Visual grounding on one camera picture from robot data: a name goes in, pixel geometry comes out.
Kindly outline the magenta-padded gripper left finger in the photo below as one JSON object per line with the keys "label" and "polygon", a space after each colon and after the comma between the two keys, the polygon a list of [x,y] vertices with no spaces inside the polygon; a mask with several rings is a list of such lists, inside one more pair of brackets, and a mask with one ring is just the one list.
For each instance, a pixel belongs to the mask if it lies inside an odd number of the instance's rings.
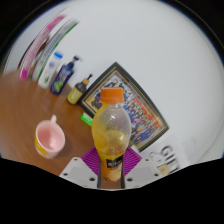
{"label": "magenta-padded gripper left finger", "polygon": [[101,168],[97,150],[92,148],[82,157],[73,157],[60,177],[84,188],[100,188]]}

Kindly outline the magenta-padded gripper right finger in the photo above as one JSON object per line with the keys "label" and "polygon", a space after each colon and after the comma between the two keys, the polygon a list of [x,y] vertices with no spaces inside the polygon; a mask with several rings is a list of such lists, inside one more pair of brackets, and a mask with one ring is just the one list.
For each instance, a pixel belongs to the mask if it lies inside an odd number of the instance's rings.
{"label": "magenta-padded gripper right finger", "polygon": [[151,159],[142,158],[131,148],[126,150],[122,163],[123,189],[140,188],[161,177],[162,175]]}

